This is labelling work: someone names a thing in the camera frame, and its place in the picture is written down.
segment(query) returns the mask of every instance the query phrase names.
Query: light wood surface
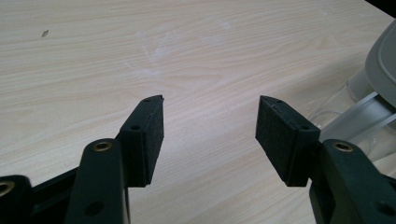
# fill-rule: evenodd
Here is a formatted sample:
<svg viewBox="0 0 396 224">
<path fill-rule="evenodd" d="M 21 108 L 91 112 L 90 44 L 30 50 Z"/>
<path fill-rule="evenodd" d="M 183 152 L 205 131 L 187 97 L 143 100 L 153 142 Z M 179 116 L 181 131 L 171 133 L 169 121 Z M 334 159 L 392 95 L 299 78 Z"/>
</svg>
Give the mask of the light wood surface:
<svg viewBox="0 0 396 224">
<path fill-rule="evenodd" d="M 133 223 L 315 223 L 308 188 L 286 188 L 254 139 L 259 96 L 308 116 L 391 22 L 362 0 L 2 1 L 0 175 L 35 186 L 68 171 L 162 94 Z"/>
</svg>

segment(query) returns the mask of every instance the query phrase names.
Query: wood grain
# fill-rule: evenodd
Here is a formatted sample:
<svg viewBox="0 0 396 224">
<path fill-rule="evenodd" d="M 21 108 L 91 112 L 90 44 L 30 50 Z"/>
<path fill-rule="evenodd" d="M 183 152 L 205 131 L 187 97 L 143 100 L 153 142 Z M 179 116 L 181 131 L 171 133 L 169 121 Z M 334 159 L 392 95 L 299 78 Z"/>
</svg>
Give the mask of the wood grain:
<svg viewBox="0 0 396 224">
<path fill-rule="evenodd" d="M 286 188 L 254 139 L 259 96 L 308 116 L 392 22 L 358 0 L 1 5 L 0 175 L 36 185 L 72 169 L 141 99 L 164 96 L 163 148 L 151 186 L 130 190 L 133 223 L 314 223 L 307 189 Z"/>
</svg>

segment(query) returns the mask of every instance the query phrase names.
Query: screw hole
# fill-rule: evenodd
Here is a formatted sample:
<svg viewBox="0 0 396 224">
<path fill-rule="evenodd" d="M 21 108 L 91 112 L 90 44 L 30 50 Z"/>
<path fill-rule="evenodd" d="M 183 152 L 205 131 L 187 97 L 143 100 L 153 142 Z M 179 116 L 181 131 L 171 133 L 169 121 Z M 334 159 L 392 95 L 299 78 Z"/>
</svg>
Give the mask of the screw hole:
<svg viewBox="0 0 396 224">
<path fill-rule="evenodd" d="M 390 217 L 394 217 L 396 215 L 396 211 L 390 205 L 384 202 L 376 202 L 375 203 L 376 210 L 380 213 L 385 214 Z"/>
<path fill-rule="evenodd" d="M 0 197 L 3 197 L 4 195 L 10 193 L 12 189 L 14 189 L 15 183 L 14 181 L 3 181 L 0 182 Z"/>
<path fill-rule="evenodd" d="M 333 143 L 332 145 L 340 151 L 345 151 L 345 152 L 353 151 L 353 147 L 351 147 L 350 145 L 344 144 L 344 143 L 336 142 L 336 143 Z"/>
<path fill-rule="evenodd" d="M 112 144 L 109 142 L 100 142 L 93 146 L 93 150 L 94 151 L 106 151 L 106 150 L 110 149 L 111 146 L 112 146 Z"/>
<path fill-rule="evenodd" d="M 137 125 L 134 125 L 134 126 L 131 127 L 131 129 L 134 130 L 134 131 L 138 131 L 140 129 L 140 127 L 137 126 Z"/>
<path fill-rule="evenodd" d="M 104 208 L 105 205 L 102 202 L 100 201 L 93 202 L 90 203 L 87 207 L 85 207 L 84 214 L 88 217 L 93 217 L 101 213 Z"/>
</svg>

